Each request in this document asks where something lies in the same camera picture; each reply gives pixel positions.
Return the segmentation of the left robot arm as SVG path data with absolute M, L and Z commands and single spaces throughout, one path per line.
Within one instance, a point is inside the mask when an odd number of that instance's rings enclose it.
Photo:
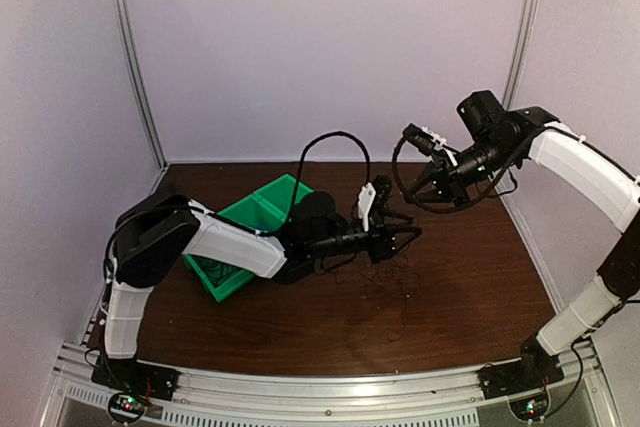
M 290 205 L 284 222 L 271 231 L 244 226 L 181 194 L 149 196 L 118 218 L 106 245 L 104 372 L 123 391 L 143 383 L 143 368 L 132 359 L 145 307 L 183 255 L 287 285 L 329 257 L 364 252 L 373 263 L 389 260 L 421 233 L 412 217 L 378 202 L 371 186 L 361 192 L 352 219 L 337 212 L 329 193 L 312 191 Z

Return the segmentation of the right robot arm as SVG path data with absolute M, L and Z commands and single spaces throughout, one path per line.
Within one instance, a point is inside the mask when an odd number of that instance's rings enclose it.
M 401 193 L 428 215 L 426 239 L 441 254 L 482 286 L 498 285 L 495 310 L 482 316 L 466 354 L 490 362 L 517 355 L 513 380 L 530 389 L 563 349 L 638 292 L 639 181 L 543 107 L 507 109 L 484 90 L 456 111 L 471 138 L 465 148 L 449 145 L 432 119 L 403 130 L 426 164 Z M 541 316 L 541 282 L 519 269 L 526 246 L 497 212 L 495 187 L 514 167 L 525 172 L 516 204 L 527 241 L 558 273 L 577 275 L 549 319 Z M 525 335 L 518 354 L 513 333 Z

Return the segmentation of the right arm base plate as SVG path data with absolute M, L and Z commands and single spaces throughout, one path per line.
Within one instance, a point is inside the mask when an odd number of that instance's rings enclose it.
M 528 372 L 520 361 L 504 364 L 487 364 L 477 371 L 478 381 L 486 400 L 512 396 L 545 385 L 560 382 L 564 372 L 560 367 L 552 367 L 545 374 Z

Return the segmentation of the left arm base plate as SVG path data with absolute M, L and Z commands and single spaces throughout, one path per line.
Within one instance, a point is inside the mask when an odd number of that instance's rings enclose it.
M 179 380 L 173 368 L 156 366 L 136 359 L 99 357 L 91 381 L 136 396 L 171 401 Z

